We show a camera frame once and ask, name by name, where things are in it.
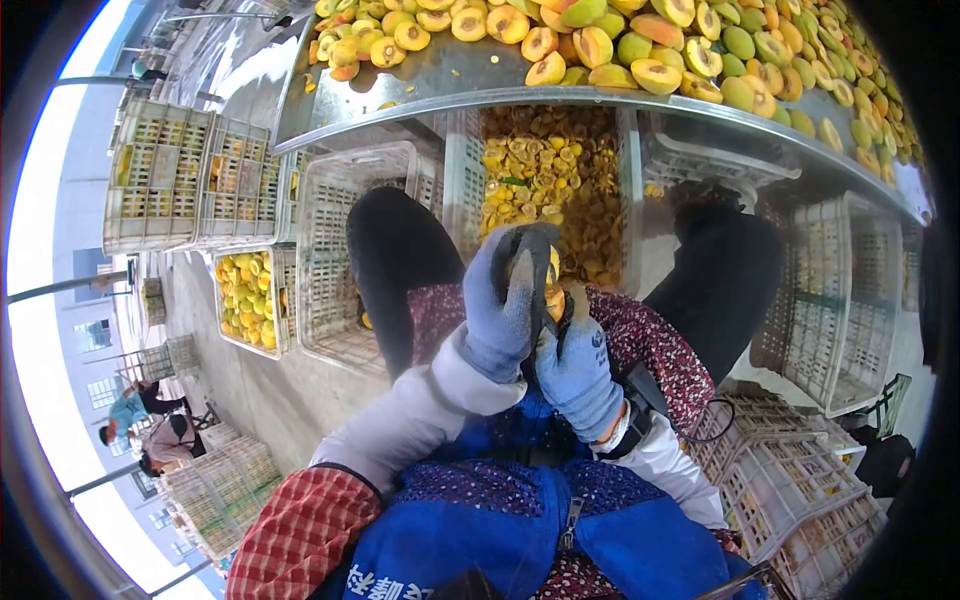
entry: concrete floor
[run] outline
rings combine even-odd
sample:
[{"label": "concrete floor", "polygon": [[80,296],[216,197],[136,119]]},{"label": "concrete floor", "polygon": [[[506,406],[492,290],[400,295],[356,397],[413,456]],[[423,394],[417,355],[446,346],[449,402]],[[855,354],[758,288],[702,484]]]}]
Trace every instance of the concrete floor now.
[{"label": "concrete floor", "polygon": [[[193,106],[197,90],[206,89],[226,99],[207,108],[270,127],[286,75],[283,65],[293,62],[296,50],[291,34],[265,34],[252,19],[204,23],[191,34],[190,52],[174,62],[177,80],[162,93],[170,102]],[[650,206],[644,231],[640,298],[670,271],[678,246],[662,207]],[[282,472],[305,467],[324,435],[386,389],[384,382],[345,372],[299,349],[273,361],[227,343],[219,334],[213,279],[204,258],[172,252],[157,256],[156,264],[167,305],[166,335],[192,333],[200,354],[200,374],[180,382],[195,411],[209,401],[222,420],[265,442]],[[934,380],[920,366],[916,313],[904,313],[901,320],[897,348],[903,349],[895,353],[890,376],[914,377],[900,425],[917,444]],[[741,360],[738,368],[737,378],[757,376],[749,361]]]}]

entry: hand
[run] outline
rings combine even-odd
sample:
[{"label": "hand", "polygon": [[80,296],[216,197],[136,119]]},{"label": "hand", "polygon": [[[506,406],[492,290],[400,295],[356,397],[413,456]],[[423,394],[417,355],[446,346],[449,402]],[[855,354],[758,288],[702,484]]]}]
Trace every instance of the hand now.
[{"label": "hand", "polygon": [[607,339],[589,314],[583,287],[570,290],[573,318],[564,343],[546,328],[537,343],[537,379],[547,401],[570,422],[581,442],[601,439],[623,407],[623,388],[614,383]]},{"label": "hand", "polygon": [[518,227],[494,229],[464,276],[467,336],[461,355],[495,383],[516,381],[520,361],[530,354],[534,295],[531,252],[522,247],[518,251],[506,301],[500,300],[494,286],[498,274],[506,273],[512,258],[506,250],[522,231],[523,228]]}]

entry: stainless steel table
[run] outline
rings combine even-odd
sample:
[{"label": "stainless steel table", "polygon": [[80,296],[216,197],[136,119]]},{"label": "stainless steel table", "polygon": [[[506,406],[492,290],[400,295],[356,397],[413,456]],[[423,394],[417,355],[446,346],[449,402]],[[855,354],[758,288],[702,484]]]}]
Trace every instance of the stainless steel table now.
[{"label": "stainless steel table", "polygon": [[[855,147],[850,134],[853,109],[841,107],[819,88],[805,90],[799,102],[784,105],[806,112],[815,124],[829,117],[849,156],[769,119],[685,96],[586,85],[528,87],[522,82],[530,63],[520,55],[519,44],[507,46],[490,37],[465,43],[449,31],[432,34],[427,48],[408,53],[399,66],[377,69],[365,63],[352,81],[336,82],[324,70],[324,63],[308,64],[309,42],[318,37],[313,29],[317,20],[316,15],[306,19],[296,62],[280,96],[273,127],[275,150],[280,154],[368,125],[441,111],[517,104],[604,104],[708,119],[717,124],[716,135],[734,128],[771,136],[800,157],[804,183],[856,191],[919,223],[924,221],[925,211],[933,212],[916,165],[894,161],[899,189],[893,190],[851,158]],[[312,74],[317,83],[316,91],[309,94],[304,92],[305,73]]]}]

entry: building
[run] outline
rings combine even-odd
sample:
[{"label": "building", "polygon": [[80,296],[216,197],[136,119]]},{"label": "building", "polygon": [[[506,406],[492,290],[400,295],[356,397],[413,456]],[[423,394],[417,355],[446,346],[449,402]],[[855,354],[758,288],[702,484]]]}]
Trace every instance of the building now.
[{"label": "building", "polygon": [[[124,23],[129,20],[131,27],[143,26],[140,13],[144,4],[147,3],[133,0],[130,12],[135,14],[129,12]],[[119,38],[123,42],[129,35],[130,30],[125,32],[121,27],[114,41]],[[124,44],[112,45],[116,48],[104,55],[98,65],[100,72],[120,70],[116,65],[119,49]],[[60,176],[54,223],[54,281],[113,270],[111,260],[101,251],[110,174],[110,158],[105,148],[124,89],[121,85],[90,85],[86,89],[81,116],[70,134]],[[127,439],[119,437],[114,445],[104,447],[98,434],[106,422],[110,404],[128,385],[117,375],[116,360],[102,360],[123,353],[117,335],[114,300],[100,292],[75,289],[56,293],[55,306],[63,361],[91,443],[107,472],[125,467],[133,461]],[[204,560],[200,552],[183,542],[171,525],[152,480],[135,472],[113,485],[137,523],[172,565],[193,566]],[[225,582],[212,568],[205,569],[198,577],[214,597],[223,597]]]}]

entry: white sleeve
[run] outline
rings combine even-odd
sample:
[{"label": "white sleeve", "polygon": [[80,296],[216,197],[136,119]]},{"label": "white sleeve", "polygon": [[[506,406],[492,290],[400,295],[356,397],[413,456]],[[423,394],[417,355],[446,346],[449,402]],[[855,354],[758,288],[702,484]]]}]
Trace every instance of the white sleeve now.
[{"label": "white sleeve", "polygon": [[390,492],[397,473],[456,440],[467,415],[495,415],[517,404],[526,382],[498,384],[478,373],[458,350],[466,332],[461,324],[431,365],[405,372],[390,392],[324,438],[310,466],[342,465]]},{"label": "white sleeve", "polygon": [[727,529],[720,492],[707,480],[690,457],[683,454],[670,422],[654,413],[653,430],[630,454],[605,461],[633,471],[680,505],[684,514],[708,529]]}]

